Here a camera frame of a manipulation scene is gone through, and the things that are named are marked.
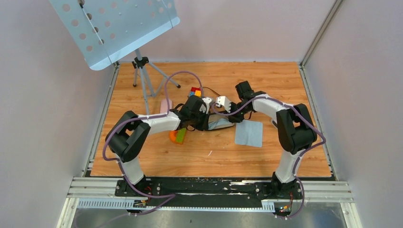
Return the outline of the black glasses case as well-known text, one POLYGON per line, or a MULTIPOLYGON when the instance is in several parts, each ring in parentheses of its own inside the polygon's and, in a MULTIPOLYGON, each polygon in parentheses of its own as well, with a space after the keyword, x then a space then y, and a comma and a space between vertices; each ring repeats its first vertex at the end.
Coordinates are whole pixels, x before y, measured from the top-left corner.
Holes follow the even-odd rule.
POLYGON ((208 112, 202 124, 203 131, 216 131, 231 128, 235 125, 229 121, 229 117, 224 115, 224 111, 208 112))

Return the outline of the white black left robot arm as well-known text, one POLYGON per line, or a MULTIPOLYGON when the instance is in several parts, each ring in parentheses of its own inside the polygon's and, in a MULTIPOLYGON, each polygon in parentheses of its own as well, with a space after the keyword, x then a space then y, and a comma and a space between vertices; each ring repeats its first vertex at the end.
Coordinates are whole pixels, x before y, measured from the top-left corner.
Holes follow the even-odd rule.
POLYGON ((127 190, 134 196, 145 192, 144 172, 139 154, 148 136, 171 132, 187 127, 198 131, 208 129, 212 99, 192 95, 186 103, 170 109, 164 114, 137 115, 127 111, 108 133, 104 148, 109 148, 128 182, 127 190))

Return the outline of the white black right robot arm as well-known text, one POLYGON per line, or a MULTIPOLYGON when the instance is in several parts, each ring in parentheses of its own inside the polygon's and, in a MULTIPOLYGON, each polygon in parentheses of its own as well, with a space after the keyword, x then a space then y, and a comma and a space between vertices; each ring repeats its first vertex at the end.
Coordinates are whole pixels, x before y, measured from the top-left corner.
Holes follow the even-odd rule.
POLYGON ((239 103, 230 101, 225 96, 216 99, 217 106, 222 106, 229 120, 240 123, 249 112, 259 112, 271 118, 278 131, 278 140, 283 149, 279 166, 273 174, 272 194, 284 198, 290 193, 290 185, 296 180, 297 169, 304 152, 317 141, 318 129, 305 104, 287 104, 263 91, 251 89, 248 81, 236 85, 239 103))

